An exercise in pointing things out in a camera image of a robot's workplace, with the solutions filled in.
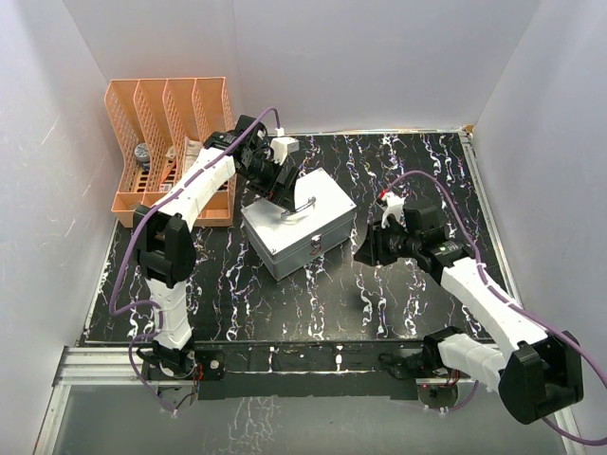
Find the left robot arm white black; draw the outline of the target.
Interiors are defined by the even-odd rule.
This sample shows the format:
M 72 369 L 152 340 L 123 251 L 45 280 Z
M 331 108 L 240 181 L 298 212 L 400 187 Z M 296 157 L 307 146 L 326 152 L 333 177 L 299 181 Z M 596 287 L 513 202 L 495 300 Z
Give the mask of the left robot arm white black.
M 196 262 L 191 235 L 196 219 L 235 175 L 260 197 L 293 211 L 298 172 L 285 162 L 299 148 L 298 139 L 286 136 L 283 128 L 271 136 L 261 120 L 242 115 L 234 129 L 209 135 L 165 196 L 151 207 L 138 207 L 133 257 L 150 290 L 156 326 L 151 353 L 140 355 L 145 362 L 176 378 L 193 373 L 187 280 Z

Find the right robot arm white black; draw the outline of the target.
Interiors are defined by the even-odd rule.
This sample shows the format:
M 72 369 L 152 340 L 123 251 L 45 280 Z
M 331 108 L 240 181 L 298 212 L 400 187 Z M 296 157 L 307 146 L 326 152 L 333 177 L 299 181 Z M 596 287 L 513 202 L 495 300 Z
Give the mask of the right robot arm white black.
M 469 246 L 449 238 L 435 207 L 407 208 L 405 221 L 393 214 L 368 224 L 354 255 L 380 266 L 413 259 L 443 289 L 460 300 L 496 343 L 490 348 L 449 326 L 423 339 L 422 350 L 404 358 L 385 354 L 381 363 L 393 375 L 459 371 L 497 391 L 506 410 L 528 425 L 580 402 L 584 395 L 577 341 L 559 337 L 506 303 L 499 286 L 479 273 Z

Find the grey metal case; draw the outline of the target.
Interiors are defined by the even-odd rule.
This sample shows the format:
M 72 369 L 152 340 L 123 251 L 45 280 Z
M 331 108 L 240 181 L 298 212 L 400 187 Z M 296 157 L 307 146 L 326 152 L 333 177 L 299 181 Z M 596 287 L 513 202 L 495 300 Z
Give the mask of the grey metal case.
M 297 180 L 294 211 L 259 199 L 242 214 L 250 244 L 280 281 L 349 239 L 356 211 L 337 181 L 318 168 Z

